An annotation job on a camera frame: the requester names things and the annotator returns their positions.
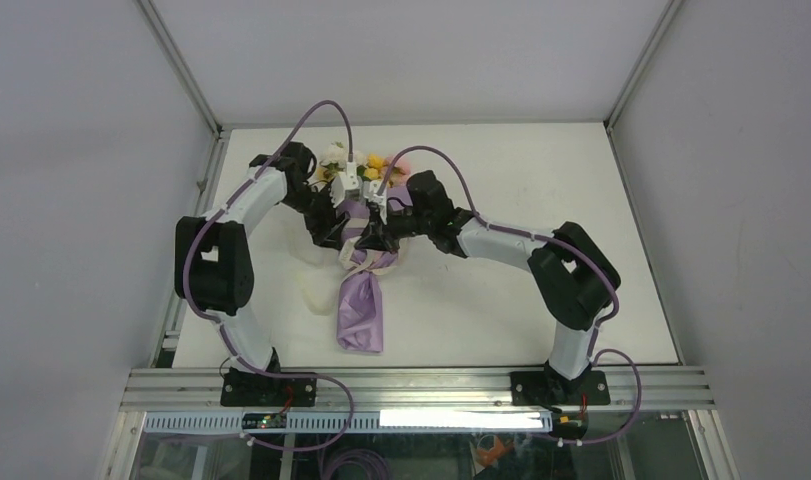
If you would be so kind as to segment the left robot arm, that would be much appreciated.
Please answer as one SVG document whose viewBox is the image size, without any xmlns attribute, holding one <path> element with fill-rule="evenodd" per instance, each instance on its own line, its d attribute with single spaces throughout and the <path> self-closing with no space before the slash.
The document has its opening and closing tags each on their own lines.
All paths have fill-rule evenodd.
<svg viewBox="0 0 811 480">
<path fill-rule="evenodd" d="M 255 273 L 248 237 L 282 204 L 303 216 L 315 245 L 342 247 L 347 219 L 334 206 L 329 188 L 313 184 L 317 165 L 315 154 L 301 142 L 289 142 L 277 157 L 259 154 L 222 206 L 184 216 L 175 227 L 175 292 L 215 328 L 235 367 L 250 372 L 243 392 L 258 406 L 279 399 L 282 380 L 271 335 L 251 307 Z"/>
</svg>

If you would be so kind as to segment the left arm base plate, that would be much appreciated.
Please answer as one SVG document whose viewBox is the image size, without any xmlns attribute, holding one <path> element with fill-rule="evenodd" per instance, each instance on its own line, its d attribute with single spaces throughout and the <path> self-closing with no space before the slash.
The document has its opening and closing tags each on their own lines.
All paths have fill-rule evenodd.
<svg viewBox="0 0 811 480">
<path fill-rule="evenodd" d="M 223 407 L 313 407 L 315 378 L 278 379 L 231 368 L 223 375 Z"/>
</svg>

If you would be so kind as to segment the cream ribbon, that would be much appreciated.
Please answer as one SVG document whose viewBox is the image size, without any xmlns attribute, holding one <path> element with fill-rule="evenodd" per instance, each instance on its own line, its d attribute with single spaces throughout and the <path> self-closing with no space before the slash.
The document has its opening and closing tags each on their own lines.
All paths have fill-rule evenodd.
<svg viewBox="0 0 811 480">
<path fill-rule="evenodd" d="M 332 315 L 339 308 L 340 290 L 347 280 L 358 280 L 358 286 L 366 280 L 376 280 L 387 274 L 399 262 L 399 253 L 365 251 L 355 247 L 363 232 L 365 221 L 349 221 L 343 231 L 344 245 L 332 257 L 321 248 L 292 247 L 291 255 L 308 265 L 295 274 L 302 299 L 314 315 Z"/>
</svg>

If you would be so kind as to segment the white fake flower stem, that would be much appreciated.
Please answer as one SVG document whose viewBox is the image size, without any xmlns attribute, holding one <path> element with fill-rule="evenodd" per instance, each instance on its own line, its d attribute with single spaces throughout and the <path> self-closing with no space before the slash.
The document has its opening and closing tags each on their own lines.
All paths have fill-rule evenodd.
<svg viewBox="0 0 811 480">
<path fill-rule="evenodd" d="M 320 167 L 336 171 L 344 171 L 349 158 L 357 166 L 365 166 L 367 162 L 367 156 L 359 150 L 353 149 L 352 154 L 349 154 L 348 145 L 343 142 L 329 144 L 318 156 Z"/>
</svg>

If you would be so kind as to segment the pink purple wrapping paper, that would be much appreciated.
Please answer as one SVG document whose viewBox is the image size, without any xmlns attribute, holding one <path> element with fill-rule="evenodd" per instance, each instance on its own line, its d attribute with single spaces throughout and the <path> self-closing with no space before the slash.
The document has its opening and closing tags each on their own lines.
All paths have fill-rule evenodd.
<svg viewBox="0 0 811 480">
<path fill-rule="evenodd" d="M 370 218 L 366 205 L 359 201 L 346 201 L 338 207 L 338 211 L 346 215 L 345 228 L 349 221 L 365 221 L 368 224 Z M 361 354 L 383 352 L 384 306 L 379 282 L 381 276 L 376 280 L 366 280 L 361 286 L 358 286 L 358 280 L 347 280 L 346 286 L 341 288 L 342 296 L 336 310 L 336 341 L 341 348 Z"/>
</svg>

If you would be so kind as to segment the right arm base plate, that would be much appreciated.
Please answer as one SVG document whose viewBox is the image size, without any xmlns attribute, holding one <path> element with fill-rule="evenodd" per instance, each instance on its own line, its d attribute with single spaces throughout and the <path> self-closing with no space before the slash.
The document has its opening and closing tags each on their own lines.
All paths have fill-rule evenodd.
<svg viewBox="0 0 811 480">
<path fill-rule="evenodd" d="M 591 367 L 573 380 L 567 380 L 547 366 L 537 371 L 512 371 L 509 379 L 514 406 L 605 406 L 611 403 L 605 373 Z"/>
</svg>

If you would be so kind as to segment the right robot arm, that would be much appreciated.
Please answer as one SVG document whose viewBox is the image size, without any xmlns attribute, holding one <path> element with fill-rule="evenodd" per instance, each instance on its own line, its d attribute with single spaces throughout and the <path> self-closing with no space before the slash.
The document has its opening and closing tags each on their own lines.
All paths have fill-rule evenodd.
<svg viewBox="0 0 811 480">
<path fill-rule="evenodd" d="M 369 221 L 359 249 L 395 253 L 403 239 L 424 236 L 435 248 L 460 258 L 489 260 L 528 272 L 557 325 L 546 363 L 545 390 L 556 404 L 569 405 L 585 389 L 599 326 L 616 308 L 621 278 L 601 249 L 578 224 L 550 233 L 493 223 L 474 209 L 454 206 L 433 172 L 411 177 L 409 203 L 391 210 L 379 180 L 363 185 Z"/>
</svg>

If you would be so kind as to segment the pink fake flower stem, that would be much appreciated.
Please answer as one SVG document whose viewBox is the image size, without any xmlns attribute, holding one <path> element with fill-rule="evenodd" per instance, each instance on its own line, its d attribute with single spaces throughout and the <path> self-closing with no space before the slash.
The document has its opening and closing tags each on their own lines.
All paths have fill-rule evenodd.
<svg viewBox="0 0 811 480">
<path fill-rule="evenodd" d="M 387 179 L 389 188 L 404 186 L 411 175 L 411 167 L 406 157 L 401 157 L 396 163 L 394 156 L 388 156 L 383 161 L 382 177 Z"/>
</svg>

